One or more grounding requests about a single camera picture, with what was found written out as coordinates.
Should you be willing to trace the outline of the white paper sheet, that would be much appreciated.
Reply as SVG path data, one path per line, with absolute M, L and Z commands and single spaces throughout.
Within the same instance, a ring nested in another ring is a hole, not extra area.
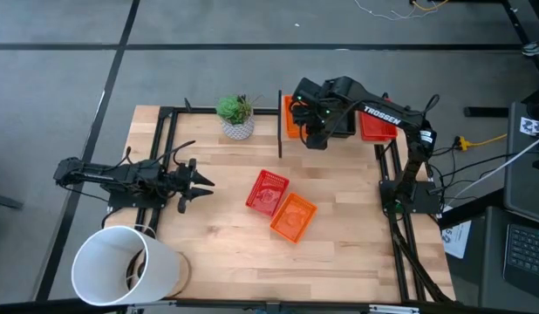
M 441 239 L 445 252 L 450 256 L 463 259 L 470 229 L 470 221 L 462 222 L 449 229 L 443 229 L 441 231 Z

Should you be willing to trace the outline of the green plant in patterned pot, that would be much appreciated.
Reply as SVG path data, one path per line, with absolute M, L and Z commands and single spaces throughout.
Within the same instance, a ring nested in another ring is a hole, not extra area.
M 254 105 L 257 101 L 258 98 L 246 94 L 219 98 L 215 110 L 226 136 L 232 140 L 246 140 L 254 132 Z

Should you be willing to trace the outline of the black furniture foot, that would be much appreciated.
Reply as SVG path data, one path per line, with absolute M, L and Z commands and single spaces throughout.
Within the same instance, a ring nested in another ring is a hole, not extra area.
M 468 118 L 507 118 L 507 107 L 466 106 L 463 113 Z

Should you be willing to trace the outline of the black side desk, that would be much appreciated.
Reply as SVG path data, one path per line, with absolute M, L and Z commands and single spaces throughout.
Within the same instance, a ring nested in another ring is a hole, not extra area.
M 524 154 L 504 169 L 502 207 L 486 208 L 484 255 L 479 305 L 539 314 L 539 298 L 515 287 L 503 277 L 507 226 L 511 223 L 539 229 L 539 170 L 537 154 Z

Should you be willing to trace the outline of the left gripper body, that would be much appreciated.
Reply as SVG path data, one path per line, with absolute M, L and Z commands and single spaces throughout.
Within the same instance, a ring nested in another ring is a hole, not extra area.
M 196 159 L 190 159 L 188 164 L 181 162 L 178 164 L 178 167 L 175 171 L 168 174 L 170 183 L 167 191 L 167 198 L 171 199 L 176 194 L 181 195 L 177 204 L 177 209 L 179 213 L 185 213 L 187 203 L 194 199 L 191 185 L 192 177 L 195 170 Z

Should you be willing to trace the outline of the red plastic basket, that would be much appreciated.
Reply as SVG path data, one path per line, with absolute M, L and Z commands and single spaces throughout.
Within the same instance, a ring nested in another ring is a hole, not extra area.
M 363 141 L 385 142 L 393 140 L 398 136 L 398 130 L 395 125 L 378 119 L 366 113 L 365 110 L 358 112 L 358 119 Z
M 245 205 L 248 208 L 272 217 L 289 184 L 289 179 L 262 169 L 249 193 Z

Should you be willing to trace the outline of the orange plastic basket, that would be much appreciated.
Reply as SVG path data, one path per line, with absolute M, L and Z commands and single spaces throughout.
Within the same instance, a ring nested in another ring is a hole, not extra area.
M 292 100 L 291 94 L 283 95 L 283 115 L 286 126 L 286 133 L 290 139 L 298 139 L 300 136 L 299 126 L 294 123 L 293 115 L 290 112 L 289 106 Z
M 290 193 L 277 210 L 270 228 L 286 240 L 299 243 L 317 213 L 317 205 Z

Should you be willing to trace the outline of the paper with black markers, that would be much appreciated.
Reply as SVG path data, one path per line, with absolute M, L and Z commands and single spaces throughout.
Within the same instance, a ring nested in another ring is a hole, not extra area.
M 520 132 L 530 136 L 539 136 L 539 121 L 521 117 Z

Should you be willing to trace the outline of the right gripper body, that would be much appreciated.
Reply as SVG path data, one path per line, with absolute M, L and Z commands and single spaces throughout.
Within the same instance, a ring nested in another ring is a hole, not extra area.
M 336 118 L 336 112 L 331 109 L 308 109 L 306 118 L 305 145 L 309 149 L 326 149 L 331 137 L 331 127 Z

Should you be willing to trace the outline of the black aluminium table frame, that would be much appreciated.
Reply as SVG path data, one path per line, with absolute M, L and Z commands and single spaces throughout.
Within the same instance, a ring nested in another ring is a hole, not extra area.
M 176 200 L 160 211 L 160 241 L 191 266 L 185 289 L 168 297 L 174 306 L 368 311 L 381 304 L 419 305 L 429 300 L 395 247 L 379 198 L 379 182 L 405 159 L 403 141 L 325 151 L 284 144 L 277 155 L 276 109 L 255 112 L 244 141 L 224 135 L 215 110 L 137 106 L 126 143 L 135 159 L 154 142 L 174 143 L 180 161 L 197 159 L 215 184 L 212 195 L 179 213 Z M 289 191 L 317 205 L 299 243 L 270 228 L 268 216 L 245 205 L 262 169 L 290 180 Z

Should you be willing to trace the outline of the black laptop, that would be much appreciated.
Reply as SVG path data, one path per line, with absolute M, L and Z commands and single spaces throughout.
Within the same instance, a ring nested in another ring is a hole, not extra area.
M 539 229 L 514 223 L 508 225 L 503 278 L 539 298 Z

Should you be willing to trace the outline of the white shade table lamp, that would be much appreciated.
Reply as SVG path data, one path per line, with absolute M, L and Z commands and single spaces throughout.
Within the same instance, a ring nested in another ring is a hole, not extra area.
M 72 287 L 95 306 L 144 304 L 182 292 L 191 277 L 186 257 L 126 226 L 91 235 L 72 263 Z

